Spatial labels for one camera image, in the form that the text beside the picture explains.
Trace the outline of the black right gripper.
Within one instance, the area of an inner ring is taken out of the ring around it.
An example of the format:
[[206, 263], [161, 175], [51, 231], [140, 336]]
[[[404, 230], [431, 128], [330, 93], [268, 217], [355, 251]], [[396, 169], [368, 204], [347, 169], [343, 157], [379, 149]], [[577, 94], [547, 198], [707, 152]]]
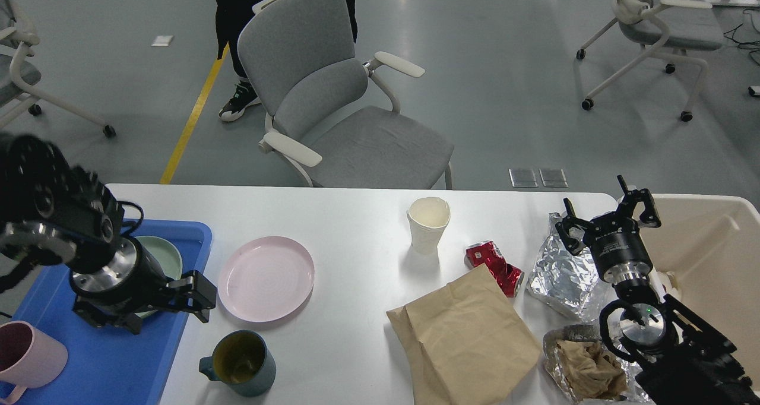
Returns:
[[630, 189], [622, 175], [617, 175], [617, 181], [623, 192], [617, 213], [591, 219], [590, 227], [589, 221], [576, 216], [571, 200], [564, 198], [565, 215], [556, 223], [565, 249], [578, 256], [587, 247], [600, 278], [610, 284], [640, 280], [649, 275], [653, 264], [639, 227], [662, 226], [651, 191]]

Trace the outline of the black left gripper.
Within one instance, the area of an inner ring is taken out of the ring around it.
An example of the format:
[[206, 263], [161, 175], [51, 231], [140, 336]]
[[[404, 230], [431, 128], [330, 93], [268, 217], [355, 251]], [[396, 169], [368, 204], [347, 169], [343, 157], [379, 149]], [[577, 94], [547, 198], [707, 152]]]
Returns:
[[193, 314], [210, 321], [217, 287], [198, 270], [172, 280], [135, 237], [122, 238], [111, 262], [95, 273], [73, 273], [72, 310], [92, 327], [121, 327], [140, 334], [143, 318], [157, 311]]

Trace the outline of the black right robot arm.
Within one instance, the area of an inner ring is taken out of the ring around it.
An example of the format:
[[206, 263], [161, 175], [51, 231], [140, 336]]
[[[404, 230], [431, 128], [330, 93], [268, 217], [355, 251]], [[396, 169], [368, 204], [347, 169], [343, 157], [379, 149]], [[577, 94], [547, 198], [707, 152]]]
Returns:
[[600, 311], [603, 345], [639, 365], [635, 379], [657, 404], [757, 404], [752, 379], [733, 356], [736, 345], [681, 300], [657, 294], [641, 237], [643, 227], [662, 225], [654, 197], [629, 189], [622, 175], [617, 180], [623, 196], [614, 211], [581, 219], [565, 198], [555, 225], [568, 252], [591, 251], [600, 280], [616, 292]]

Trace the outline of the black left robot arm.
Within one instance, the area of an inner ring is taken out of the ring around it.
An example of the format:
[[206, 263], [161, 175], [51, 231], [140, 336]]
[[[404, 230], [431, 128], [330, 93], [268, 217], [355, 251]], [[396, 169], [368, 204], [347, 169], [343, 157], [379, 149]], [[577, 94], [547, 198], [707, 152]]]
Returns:
[[127, 200], [116, 199], [97, 174], [71, 167], [56, 145], [35, 135], [2, 134], [2, 254], [17, 266], [2, 276], [14, 288], [38, 266], [70, 270], [73, 311], [92, 327], [139, 334], [141, 314], [185, 312], [202, 323], [216, 307], [217, 288], [197, 270], [174, 279], [125, 221]]

